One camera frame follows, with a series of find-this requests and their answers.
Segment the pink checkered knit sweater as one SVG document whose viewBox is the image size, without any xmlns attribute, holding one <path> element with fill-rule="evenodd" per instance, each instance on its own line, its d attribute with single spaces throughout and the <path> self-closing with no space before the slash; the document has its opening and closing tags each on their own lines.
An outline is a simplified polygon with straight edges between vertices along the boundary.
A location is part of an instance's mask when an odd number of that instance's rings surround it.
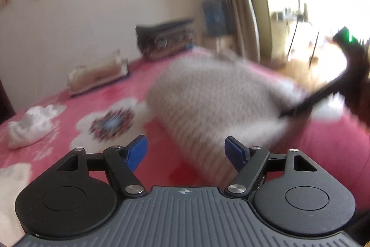
<svg viewBox="0 0 370 247">
<path fill-rule="evenodd" d="M 300 117 L 281 112 L 303 100 L 286 80 L 270 78 L 243 63 L 214 56 L 187 56 L 172 63 L 149 88 L 147 104 L 184 157 L 210 183 L 225 187 L 236 176 L 225 156 L 225 139 L 247 147 L 285 148 L 311 121 L 341 119 L 340 96 L 320 101 Z"/>
</svg>

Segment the beige folded clothes stack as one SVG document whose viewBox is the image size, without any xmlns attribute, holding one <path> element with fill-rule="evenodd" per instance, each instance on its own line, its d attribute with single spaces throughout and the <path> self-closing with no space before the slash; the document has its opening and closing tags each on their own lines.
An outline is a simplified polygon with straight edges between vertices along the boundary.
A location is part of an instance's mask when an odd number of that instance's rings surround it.
<svg viewBox="0 0 370 247">
<path fill-rule="evenodd" d="M 128 75 L 129 61 L 121 56 L 120 50 L 116 50 L 94 63 L 78 66 L 69 72 L 68 93 L 70 96 L 80 95 Z"/>
</svg>

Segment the dark folded clothes stack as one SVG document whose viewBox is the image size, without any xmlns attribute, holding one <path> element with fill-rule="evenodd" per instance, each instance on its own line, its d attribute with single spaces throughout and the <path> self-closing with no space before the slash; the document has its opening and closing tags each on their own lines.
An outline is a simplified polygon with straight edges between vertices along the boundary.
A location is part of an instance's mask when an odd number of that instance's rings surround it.
<svg viewBox="0 0 370 247">
<path fill-rule="evenodd" d="M 143 58 L 156 61 L 194 47 L 194 19 L 184 18 L 156 25 L 136 25 L 137 47 Z"/>
</svg>

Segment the pink floral bed blanket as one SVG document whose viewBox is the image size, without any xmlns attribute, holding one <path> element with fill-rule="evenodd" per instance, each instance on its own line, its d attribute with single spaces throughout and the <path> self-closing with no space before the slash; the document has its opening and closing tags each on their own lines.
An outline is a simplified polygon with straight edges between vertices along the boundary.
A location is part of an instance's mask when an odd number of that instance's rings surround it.
<svg viewBox="0 0 370 247">
<path fill-rule="evenodd" d="M 147 91 L 173 63 L 138 60 L 132 74 L 70 98 L 60 93 L 42 101 L 31 113 L 52 111 L 53 130 L 36 143 L 14 149 L 9 125 L 1 125 L 1 242 L 12 246 L 23 236 L 16 217 L 17 195 L 67 152 L 82 147 L 99 153 L 125 146 L 139 135 L 148 139 L 148 153 L 137 174 L 146 187 L 222 186 L 236 171 L 226 159 L 225 138 L 214 130 L 198 138 L 181 130 L 172 133 L 147 106 Z M 358 209 L 369 209 L 369 133 L 347 111 L 339 97 L 322 102 L 309 123 L 273 147 L 282 152 L 302 149 L 352 192 Z"/>
</svg>

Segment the white crumpled cloth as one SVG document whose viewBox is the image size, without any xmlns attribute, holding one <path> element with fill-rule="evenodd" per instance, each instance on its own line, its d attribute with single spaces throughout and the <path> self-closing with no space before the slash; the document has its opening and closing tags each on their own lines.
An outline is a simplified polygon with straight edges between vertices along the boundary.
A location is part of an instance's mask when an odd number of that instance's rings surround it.
<svg viewBox="0 0 370 247">
<path fill-rule="evenodd" d="M 56 116 L 54 105 L 31 107 L 20 121 L 8 123 L 8 148 L 16 150 L 40 141 L 53 131 Z"/>
</svg>

